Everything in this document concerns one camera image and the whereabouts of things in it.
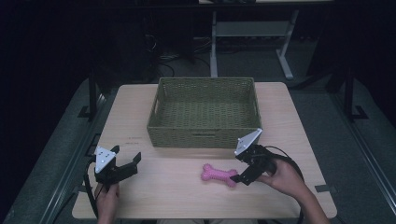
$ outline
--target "pink dog toy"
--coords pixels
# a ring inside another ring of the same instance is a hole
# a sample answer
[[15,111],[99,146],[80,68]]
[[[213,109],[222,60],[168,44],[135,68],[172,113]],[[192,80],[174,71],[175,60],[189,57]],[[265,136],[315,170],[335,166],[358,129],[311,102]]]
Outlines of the pink dog toy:
[[234,170],[234,169],[229,170],[229,171],[221,171],[221,170],[214,169],[210,164],[205,164],[204,170],[201,173],[201,178],[205,181],[207,181],[209,179],[222,180],[222,181],[226,182],[229,187],[235,188],[236,183],[230,179],[230,176],[233,176],[233,175],[238,175],[238,172],[236,172],[236,170]]

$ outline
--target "human hand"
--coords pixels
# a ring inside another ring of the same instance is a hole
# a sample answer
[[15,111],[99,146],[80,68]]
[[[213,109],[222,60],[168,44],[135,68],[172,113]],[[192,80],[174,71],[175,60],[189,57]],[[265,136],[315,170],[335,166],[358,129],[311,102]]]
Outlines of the human hand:
[[111,185],[107,191],[105,186],[98,183],[95,195],[97,195],[96,206],[99,214],[98,224],[113,223],[120,197],[120,185],[118,183]]
[[261,175],[257,178],[257,181],[267,184],[297,201],[309,194],[309,188],[290,164],[282,160],[274,160],[274,163],[276,164],[276,172],[274,174]]
[[276,172],[261,175],[257,181],[267,184],[273,189],[293,197],[303,209],[307,223],[330,224],[326,214],[321,208],[318,199],[306,186],[296,170],[286,161],[274,160]]

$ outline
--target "wicker basket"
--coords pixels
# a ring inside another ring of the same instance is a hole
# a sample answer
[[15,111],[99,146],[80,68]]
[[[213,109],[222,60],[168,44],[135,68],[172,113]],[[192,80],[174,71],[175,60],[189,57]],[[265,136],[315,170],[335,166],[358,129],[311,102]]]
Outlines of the wicker basket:
[[147,126],[155,147],[221,148],[236,148],[261,127],[254,80],[246,77],[161,78]]

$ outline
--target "dark background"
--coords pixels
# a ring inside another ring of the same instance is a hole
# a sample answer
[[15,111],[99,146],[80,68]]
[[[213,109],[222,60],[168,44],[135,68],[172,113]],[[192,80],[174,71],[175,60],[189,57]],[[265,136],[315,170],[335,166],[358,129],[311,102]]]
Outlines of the dark background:
[[[307,75],[341,64],[337,74],[342,77],[351,68],[396,126],[394,5],[336,1],[330,12],[309,8],[302,11],[293,38],[321,36]],[[144,33],[159,35],[189,57],[191,37],[210,32],[203,28],[210,27],[203,25],[210,24],[210,13],[178,13],[155,14],[155,25],[147,27],[145,13],[93,18],[71,1],[0,3],[1,220],[90,72],[102,91],[126,82],[146,83],[153,79],[149,69],[156,59],[145,52]],[[180,16],[185,20],[174,23]]]

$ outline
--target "black wire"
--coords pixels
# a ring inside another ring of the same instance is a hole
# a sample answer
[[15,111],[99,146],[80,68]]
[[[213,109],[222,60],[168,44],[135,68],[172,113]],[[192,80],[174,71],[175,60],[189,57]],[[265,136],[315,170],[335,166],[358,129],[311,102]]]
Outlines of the black wire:
[[198,59],[199,61],[203,62],[204,64],[206,64],[210,68],[210,64],[207,63],[204,59],[198,58],[198,57],[194,57],[194,59]]
[[97,200],[97,199],[98,199],[98,196],[99,196],[100,192],[102,192],[103,186],[104,186],[104,185],[102,185],[102,187],[100,188],[99,192],[96,194],[96,196],[95,196],[95,200]]
[[170,63],[172,61],[176,61],[176,60],[179,60],[179,59],[181,59],[181,56],[177,56],[177,57],[174,57],[174,58],[171,58],[171,59],[162,59],[161,63]]
[[157,69],[157,76],[164,77],[163,72],[160,69]]
[[165,67],[170,68],[170,69],[172,70],[172,77],[175,76],[175,69],[174,69],[172,66],[170,66],[170,65],[168,65],[168,64],[164,64],[164,63],[159,63],[159,65],[162,65],[162,66],[165,66]]
[[279,147],[271,147],[271,148],[274,148],[274,149],[277,149],[277,150],[281,151],[283,154],[285,154],[287,157],[290,158],[290,156],[284,150],[280,149]]
[[248,50],[248,42],[250,41],[243,41],[243,40],[235,40],[233,38],[228,39],[227,42],[229,43],[228,45],[236,45],[238,48],[230,51],[220,51],[218,50],[219,54],[235,54],[241,51],[247,51]]
[[[216,39],[216,44],[218,45],[217,48],[219,47],[219,45],[221,46],[220,41],[222,41],[222,38],[223,37],[219,37]],[[236,44],[242,43],[243,45],[245,45],[245,47],[240,47],[239,49],[235,49],[235,50],[218,50],[217,49],[216,50],[217,54],[235,54],[235,53],[239,53],[241,51],[246,51],[246,50],[248,50],[249,42],[251,42],[251,40],[249,40],[249,41],[229,40],[229,41],[231,43],[236,43]],[[196,48],[194,50],[194,54],[202,54],[202,53],[211,52],[211,48],[212,48],[211,44],[207,44],[203,47]]]
[[88,198],[90,199],[90,204],[92,207],[93,212],[95,213],[95,216],[98,217],[98,210],[97,210],[97,206],[96,206],[96,200],[93,197],[93,193],[92,193],[92,189],[91,189],[91,184],[90,184],[90,177],[88,175],[88,170],[90,168],[91,163],[93,163],[96,160],[96,156],[92,156],[86,165],[85,168],[85,174],[83,176],[84,178],[84,184],[85,184],[85,189],[87,190],[87,194],[88,194]]
[[195,54],[199,54],[199,53],[203,53],[203,52],[208,52],[208,49],[210,49],[212,46],[212,41],[210,40],[209,42],[198,46],[194,49],[194,53]]
[[343,219],[341,219],[338,215],[335,216],[342,224],[347,224]]

